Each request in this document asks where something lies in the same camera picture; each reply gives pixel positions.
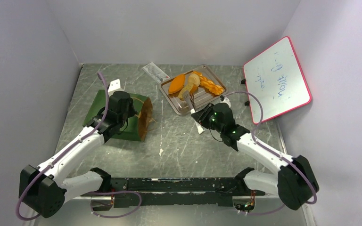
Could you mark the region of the green paper bag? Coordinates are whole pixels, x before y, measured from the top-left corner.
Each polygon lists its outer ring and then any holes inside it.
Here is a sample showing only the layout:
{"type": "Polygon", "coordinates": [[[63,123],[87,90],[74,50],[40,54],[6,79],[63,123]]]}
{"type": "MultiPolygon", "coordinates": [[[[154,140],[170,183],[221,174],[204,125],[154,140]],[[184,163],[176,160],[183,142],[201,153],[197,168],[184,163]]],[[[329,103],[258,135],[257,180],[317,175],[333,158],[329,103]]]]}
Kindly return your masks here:
{"type": "Polygon", "coordinates": [[[104,119],[102,125],[98,129],[99,132],[103,132],[105,140],[108,140],[107,135],[111,135],[113,139],[140,141],[145,140],[148,133],[148,127],[152,119],[152,103],[149,97],[130,94],[133,99],[133,106],[137,111],[137,114],[125,122],[124,125],[116,125],[110,121],[108,115],[104,119]]]}

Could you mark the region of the metal baking tray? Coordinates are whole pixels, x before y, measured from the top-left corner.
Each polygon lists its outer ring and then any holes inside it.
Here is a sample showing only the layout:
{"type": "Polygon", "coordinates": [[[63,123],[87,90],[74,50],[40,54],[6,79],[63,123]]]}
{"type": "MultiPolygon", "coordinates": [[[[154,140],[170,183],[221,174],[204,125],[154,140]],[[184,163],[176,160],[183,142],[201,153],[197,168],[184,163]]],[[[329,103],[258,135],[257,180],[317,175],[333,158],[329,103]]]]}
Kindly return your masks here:
{"type": "MultiPolygon", "coordinates": [[[[182,72],[185,74],[185,82],[184,85],[187,85],[188,77],[193,73],[193,71],[202,73],[202,75],[209,80],[212,80],[215,85],[220,85],[224,92],[222,95],[225,95],[228,93],[228,88],[223,84],[221,79],[214,73],[214,70],[212,70],[208,65],[200,65],[194,69],[191,69],[186,72],[182,72]]],[[[168,88],[170,86],[171,81],[173,78],[168,79],[166,81],[163,81],[159,84],[159,90],[163,93],[165,99],[169,102],[172,109],[175,111],[177,115],[183,116],[190,113],[190,108],[186,101],[180,100],[178,98],[178,92],[174,94],[168,93],[168,88]]],[[[216,99],[218,99],[220,95],[215,95],[209,92],[208,89],[204,87],[199,87],[194,93],[193,93],[193,100],[194,100],[194,107],[195,109],[199,109],[201,107],[204,107],[209,102],[212,102],[216,99]]]]}

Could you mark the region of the braided orange fake bread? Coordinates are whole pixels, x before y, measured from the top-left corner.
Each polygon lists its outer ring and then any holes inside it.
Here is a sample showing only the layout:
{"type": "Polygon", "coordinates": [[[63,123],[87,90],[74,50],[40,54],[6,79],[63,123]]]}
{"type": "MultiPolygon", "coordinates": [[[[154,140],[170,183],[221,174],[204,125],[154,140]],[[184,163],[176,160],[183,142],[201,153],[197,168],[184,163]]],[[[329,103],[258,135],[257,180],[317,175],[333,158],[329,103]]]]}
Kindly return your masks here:
{"type": "Polygon", "coordinates": [[[213,95],[221,95],[224,92],[224,88],[221,85],[215,84],[212,80],[203,76],[202,73],[192,71],[193,74],[197,75],[200,80],[200,86],[207,89],[213,95]]]}

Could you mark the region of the round seeded fake bread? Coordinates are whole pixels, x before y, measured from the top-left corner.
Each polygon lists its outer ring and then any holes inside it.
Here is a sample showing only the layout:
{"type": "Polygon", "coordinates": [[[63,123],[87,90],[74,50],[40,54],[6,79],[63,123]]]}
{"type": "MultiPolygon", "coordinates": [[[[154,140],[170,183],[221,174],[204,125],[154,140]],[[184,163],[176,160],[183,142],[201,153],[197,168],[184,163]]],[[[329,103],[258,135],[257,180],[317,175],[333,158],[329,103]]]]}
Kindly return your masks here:
{"type": "Polygon", "coordinates": [[[178,94],[178,98],[180,100],[184,100],[184,93],[188,92],[188,94],[190,96],[193,96],[195,91],[198,89],[198,86],[194,83],[188,83],[187,85],[185,85],[179,92],[178,94]]]}

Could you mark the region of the smooth orange fake loaf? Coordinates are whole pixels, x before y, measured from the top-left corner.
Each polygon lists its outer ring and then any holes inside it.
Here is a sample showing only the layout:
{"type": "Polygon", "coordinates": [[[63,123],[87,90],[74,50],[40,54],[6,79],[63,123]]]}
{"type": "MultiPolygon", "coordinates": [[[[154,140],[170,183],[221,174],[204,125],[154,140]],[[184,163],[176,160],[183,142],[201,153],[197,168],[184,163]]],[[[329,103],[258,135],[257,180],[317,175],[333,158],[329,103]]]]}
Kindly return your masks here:
{"type": "Polygon", "coordinates": [[[175,77],[169,85],[168,94],[175,94],[179,92],[184,87],[185,82],[185,74],[180,74],[175,77]]]}

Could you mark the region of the pale round fake bun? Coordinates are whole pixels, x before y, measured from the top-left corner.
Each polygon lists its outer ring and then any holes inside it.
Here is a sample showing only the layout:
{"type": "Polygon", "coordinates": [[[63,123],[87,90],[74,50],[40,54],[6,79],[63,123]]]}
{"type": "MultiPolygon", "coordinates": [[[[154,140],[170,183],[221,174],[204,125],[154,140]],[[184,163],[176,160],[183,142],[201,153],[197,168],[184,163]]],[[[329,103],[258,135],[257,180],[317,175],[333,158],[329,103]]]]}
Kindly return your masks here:
{"type": "Polygon", "coordinates": [[[196,73],[190,73],[188,77],[188,83],[191,83],[198,87],[200,85],[199,76],[196,73]]]}

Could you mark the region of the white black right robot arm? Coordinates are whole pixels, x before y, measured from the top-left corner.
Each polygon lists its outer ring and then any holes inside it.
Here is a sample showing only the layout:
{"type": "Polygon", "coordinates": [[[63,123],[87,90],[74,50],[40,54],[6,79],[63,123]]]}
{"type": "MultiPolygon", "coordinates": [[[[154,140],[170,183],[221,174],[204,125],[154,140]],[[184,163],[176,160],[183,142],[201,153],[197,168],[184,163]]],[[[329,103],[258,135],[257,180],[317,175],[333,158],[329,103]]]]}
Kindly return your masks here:
{"type": "Polygon", "coordinates": [[[238,125],[228,104],[209,103],[191,117],[201,127],[220,134],[222,142],[238,152],[253,157],[270,172],[263,173],[255,169],[242,173],[235,188],[241,195],[252,190],[276,195],[283,204],[297,210],[310,200],[317,199],[319,185],[304,156],[293,157],[264,144],[253,132],[238,125]]]}

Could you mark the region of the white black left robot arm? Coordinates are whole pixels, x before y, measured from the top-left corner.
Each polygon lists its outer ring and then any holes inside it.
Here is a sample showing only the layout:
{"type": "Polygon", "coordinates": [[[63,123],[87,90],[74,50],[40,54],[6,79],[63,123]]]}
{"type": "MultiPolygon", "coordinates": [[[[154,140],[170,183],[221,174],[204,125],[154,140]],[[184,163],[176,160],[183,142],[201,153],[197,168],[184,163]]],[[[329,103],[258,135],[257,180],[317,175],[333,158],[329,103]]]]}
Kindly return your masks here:
{"type": "Polygon", "coordinates": [[[67,178],[85,156],[106,143],[137,112],[133,99],[125,91],[106,96],[105,107],[84,126],[79,135],[61,151],[37,167],[27,165],[20,173],[19,201],[49,218],[66,202],[87,193],[104,196],[112,189],[111,175],[99,168],[74,178],[67,178]]]}

